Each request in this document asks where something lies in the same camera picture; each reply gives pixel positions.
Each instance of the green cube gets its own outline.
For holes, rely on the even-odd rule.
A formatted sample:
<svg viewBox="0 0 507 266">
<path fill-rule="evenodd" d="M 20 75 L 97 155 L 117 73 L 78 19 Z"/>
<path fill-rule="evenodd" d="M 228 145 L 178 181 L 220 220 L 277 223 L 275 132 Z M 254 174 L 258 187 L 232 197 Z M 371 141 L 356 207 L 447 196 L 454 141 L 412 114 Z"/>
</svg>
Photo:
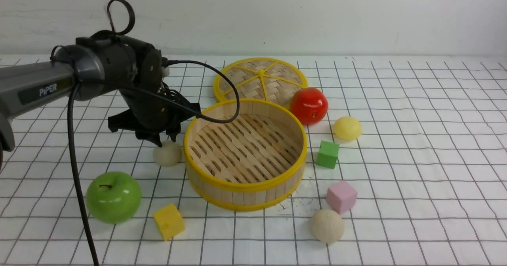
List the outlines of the green cube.
<svg viewBox="0 0 507 266">
<path fill-rule="evenodd" d="M 340 145 L 336 143 L 324 140 L 321 141 L 320 147 L 318 149 L 317 161 L 315 163 L 322 167 L 334 169 L 336 166 L 339 149 Z"/>
</svg>

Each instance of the yellow ball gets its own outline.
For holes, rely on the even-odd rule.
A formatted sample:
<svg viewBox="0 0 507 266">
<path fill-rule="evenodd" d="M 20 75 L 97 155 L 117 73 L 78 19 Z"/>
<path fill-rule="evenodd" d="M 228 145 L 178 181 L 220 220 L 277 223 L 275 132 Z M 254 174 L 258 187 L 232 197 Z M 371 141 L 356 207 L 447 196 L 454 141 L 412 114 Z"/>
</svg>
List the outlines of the yellow ball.
<svg viewBox="0 0 507 266">
<path fill-rule="evenodd" d="M 344 116 L 335 122 L 333 130 L 335 135 L 341 140 L 352 141 L 361 135 L 362 127 L 356 118 Z"/>
</svg>

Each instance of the beige ball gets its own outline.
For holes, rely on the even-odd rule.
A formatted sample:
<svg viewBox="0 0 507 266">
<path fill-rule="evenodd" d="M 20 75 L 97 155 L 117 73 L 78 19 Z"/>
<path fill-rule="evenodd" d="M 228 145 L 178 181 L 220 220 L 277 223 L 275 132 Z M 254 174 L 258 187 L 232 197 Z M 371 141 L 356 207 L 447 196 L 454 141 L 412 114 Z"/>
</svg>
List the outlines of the beige ball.
<svg viewBox="0 0 507 266">
<path fill-rule="evenodd" d="M 169 67 L 162 68 L 162 77 L 165 78 L 167 76 L 169 76 Z"/>
<path fill-rule="evenodd" d="M 162 167 L 172 167 L 181 160 L 181 146 L 170 140 L 162 142 L 162 147 L 153 149 L 155 163 Z"/>
<path fill-rule="evenodd" d="M 334 210 L 316 212 L 310 221 L 310 231 L 316 239 L 324 243 L 337 242 L 345 231 L 342 217 Z"/>
</svg>

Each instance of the bamboo steamer lid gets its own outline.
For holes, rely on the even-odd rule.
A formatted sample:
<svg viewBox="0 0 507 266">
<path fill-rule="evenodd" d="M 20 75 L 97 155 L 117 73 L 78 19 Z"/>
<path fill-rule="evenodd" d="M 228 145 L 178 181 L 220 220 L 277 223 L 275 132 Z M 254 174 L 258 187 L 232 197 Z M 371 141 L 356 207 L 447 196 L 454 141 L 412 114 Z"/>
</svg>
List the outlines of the bamboo steamer lid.
<svg viewBox="0 0 507 266">
<path fill-rule="evenodd" d="M 239 98 L 266 100 L 288 109 L 295 92 L 308 87 L 303 73 L 293 65 L 273 58 L 249 58 L 221 71 L 238 90 Z M 234 100 L 232 87 L 220 75 L 213 84 L 217 102 Z"/>
</svg>

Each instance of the pink cube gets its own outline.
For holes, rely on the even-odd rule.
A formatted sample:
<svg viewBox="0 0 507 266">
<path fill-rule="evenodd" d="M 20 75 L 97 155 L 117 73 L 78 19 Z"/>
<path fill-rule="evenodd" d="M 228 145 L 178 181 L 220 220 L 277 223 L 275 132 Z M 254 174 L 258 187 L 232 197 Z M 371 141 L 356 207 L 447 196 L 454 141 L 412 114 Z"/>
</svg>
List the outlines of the pink cube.
<svg viewBox="0 0 507 266">
<path fill-rule="evenodd" d="M 355 205 L 357 191 L 346 181 L 340 181 L 328 188 L 326 202 L 339 214 L 350 210 Z"/>
</svg>

